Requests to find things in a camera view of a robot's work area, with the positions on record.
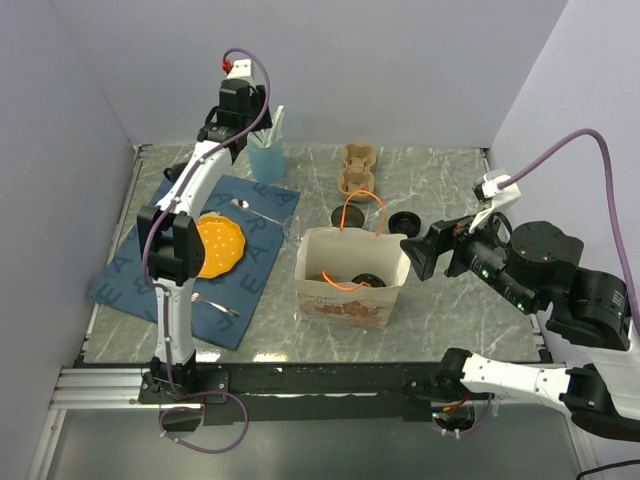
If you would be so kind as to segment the black coffee cup lid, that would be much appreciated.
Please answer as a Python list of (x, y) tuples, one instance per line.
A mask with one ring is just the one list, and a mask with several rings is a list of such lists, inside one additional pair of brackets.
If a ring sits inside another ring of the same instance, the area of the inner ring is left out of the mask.
[(377, 275), (371, 273), (361, 273), (351, 280), (354, 284), (362, 284), (371, 288), (384, 288), (386, 283)]

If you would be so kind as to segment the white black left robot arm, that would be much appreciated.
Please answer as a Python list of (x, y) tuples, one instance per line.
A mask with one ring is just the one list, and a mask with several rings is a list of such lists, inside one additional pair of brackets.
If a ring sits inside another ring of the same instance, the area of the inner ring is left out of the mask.
[(191, 158), (166, 194), (137, 215), (142, 279), (157, 301), (158, 340), (152, 381), (174, 401), (198, 389), (191, 332), (191, 294), (204, 265), (205, 247), (194, 216), (246, 146), (249, 133), (271, 125), (270, 84), (231, 79), (221, 83), (218, 104), (205, 118)]

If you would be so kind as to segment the dark translucent coffee cup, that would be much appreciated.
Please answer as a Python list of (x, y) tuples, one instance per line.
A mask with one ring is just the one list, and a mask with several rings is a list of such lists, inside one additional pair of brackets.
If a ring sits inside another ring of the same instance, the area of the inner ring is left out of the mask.
[(340, 227), (343, 214), (345, 216), (345, 228), (362, 228), (364, 226), (364, 213), (358, 207), (346, 205), (339, 206), (332, 211), (330, 220), (333, 227)]

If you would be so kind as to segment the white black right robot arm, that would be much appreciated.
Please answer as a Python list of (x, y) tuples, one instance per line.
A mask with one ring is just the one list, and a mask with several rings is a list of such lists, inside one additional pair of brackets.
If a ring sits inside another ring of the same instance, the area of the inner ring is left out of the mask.
[(607, 439), (639, 439), (639, 348), (630, 295), (620, 278), (580, 267), (584, 244), (547, 221), (512, 227), (496, 213), (472, 229), (470, 217), (441, 220), (402, 251), (421, 281), (449, 253), (449, 278), (472, 273), (519, 312), (549, 311), (548, 331), (580, 348), (582, 367), (534, 368), (450, 348), (425, 389), (442, 400), (471, 394), (538, 403)]

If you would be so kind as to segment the brown paper takeout bag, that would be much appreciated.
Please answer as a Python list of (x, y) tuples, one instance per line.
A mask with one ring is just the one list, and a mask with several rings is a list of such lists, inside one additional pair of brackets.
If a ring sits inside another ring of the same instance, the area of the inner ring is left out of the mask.
[[(373, 199), (366, 190), (350, 195), (343, 206), (357, 195)], [(386, 234), (382, 221), (374, 231), (345, 228), (345, 216), (339, 228), (314, 227), (304, 233), (296, 254), (295, 294), (300, 318), (317, 323), (332, 323), (363, 329), (384, 329), (397, 297), (410, 273), (410, 260), (400, 248), (403, 234)], [(306, 280), (312, 273), (344, 275), (347, 283)], [(379, 276), (384, 288), (354, 284), (361, 273)]]

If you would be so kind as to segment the brown cardboard cup carrier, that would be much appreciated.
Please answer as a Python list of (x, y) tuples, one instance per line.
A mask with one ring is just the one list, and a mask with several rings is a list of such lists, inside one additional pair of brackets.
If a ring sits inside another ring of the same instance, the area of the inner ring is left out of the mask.
[(307, 274), (305, 276), (305, 279), (310, 281), (319, 281), (319, 282), (332, 281), (338, 284), (350, 282), (350, 279), (345, 277), (344, 275), (333, 275), (333, 274), (324, 275), (322, 272)]

